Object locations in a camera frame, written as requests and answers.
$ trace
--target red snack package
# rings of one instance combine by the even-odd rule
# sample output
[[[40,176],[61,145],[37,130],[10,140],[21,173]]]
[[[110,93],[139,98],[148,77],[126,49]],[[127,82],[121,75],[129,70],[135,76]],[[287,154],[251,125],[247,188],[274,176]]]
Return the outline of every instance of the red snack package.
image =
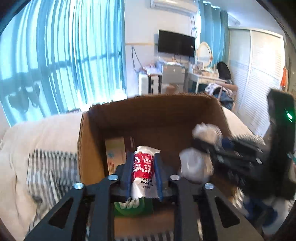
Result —
[[[131,198],[158,198],[154,174],[154,154],[160,150],[139,146],[134,153]]]

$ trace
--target black backpack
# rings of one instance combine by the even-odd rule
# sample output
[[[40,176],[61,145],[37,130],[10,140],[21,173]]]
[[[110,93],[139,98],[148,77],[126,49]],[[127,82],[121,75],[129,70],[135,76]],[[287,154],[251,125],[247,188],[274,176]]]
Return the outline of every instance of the black backpack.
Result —
[[[230,71],[229,71],[226,63],[224,63],[222,61],[217,63],[217,70],[219,71],[219,78],[220,79],[223,79],[223,80],[230,80],[231,79]]]

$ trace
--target cable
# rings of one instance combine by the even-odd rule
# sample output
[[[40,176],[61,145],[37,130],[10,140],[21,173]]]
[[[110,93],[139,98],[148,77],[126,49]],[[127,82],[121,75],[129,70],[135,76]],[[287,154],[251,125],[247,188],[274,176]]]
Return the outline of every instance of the cable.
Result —
[[[178,61],[176,60],[176,54],[174,54],[174,59],[175,59],[176,62],[178,62]],[[180,59],[180,60],[181,60],[181,59]],[[181,63],[181,62],[180,62],[180,63]]]
[[[136,67],[135,67],[135,61],[134,61],[134,59],[133,59],[133,52],[135,52],[135,55],[136,55],[136,57],[137,57],[137,60],[138,60],[139,64],[141,65],[141,68],[143,68],[143,65],[141,64],[141,62],[140,62],[140,60],[139,60],[139,58],[138,58],[138,56],[137,56],[137,53],[136,53],[136,50],[135,50],[134,46],[132,46],[132,47],[131,47],[131,57],[132,57],[132,60],[133,60],[133,70],[137,73],[137,71],[136,71]]]
[[[192,37],[192,30],[193,30],[193,24],[192,24],[192,19],[191,19],[191,17],[189,17],[190,18],[190,21],[191,21],[191,37]]]
[[[196,38],[197,38],[197,30],[196,30],[196,26],[195,26],[195,19],[194,19],[194,16],[193,16],[193,22],[194,22],[194,29],[195,29],[195,32],[196,32]]]

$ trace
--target box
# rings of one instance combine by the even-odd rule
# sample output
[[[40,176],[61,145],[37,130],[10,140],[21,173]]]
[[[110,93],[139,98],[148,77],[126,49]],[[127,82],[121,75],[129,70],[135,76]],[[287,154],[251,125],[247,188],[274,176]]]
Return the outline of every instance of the box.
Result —
[[[105,140],[108,174],[114,174],[117,166],[126,162],[128,151],[136,150],[132,137],[117,137]]]
[[[177,173],[179,153],[191,146],[192,130],[202,122],[218,126],[224,137],[231,135],[219,102],[205,93],[139,96],[92,106],[82,116],[78,139],[81,181],[90,185],[108,175],[105,140],[120,136],[133,137],[136,147],[159,149],[164,164]],[[211,182],[225,196],[232,195],[234,187],[226,180],[214,175]],[[173,230],[173,217],[170,207],[147,217],[116,217],[115,237]]]

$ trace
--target cabinet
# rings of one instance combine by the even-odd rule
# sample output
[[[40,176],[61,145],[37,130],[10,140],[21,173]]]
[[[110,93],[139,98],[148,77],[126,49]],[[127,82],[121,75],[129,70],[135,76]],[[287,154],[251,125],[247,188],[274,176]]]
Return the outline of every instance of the cabinet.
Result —
[[[267,95],[279,89],[285,63],[284,40],[258,29],[229,29],[231,79],[238,86],[234,113],[256,135],[269,127]]]

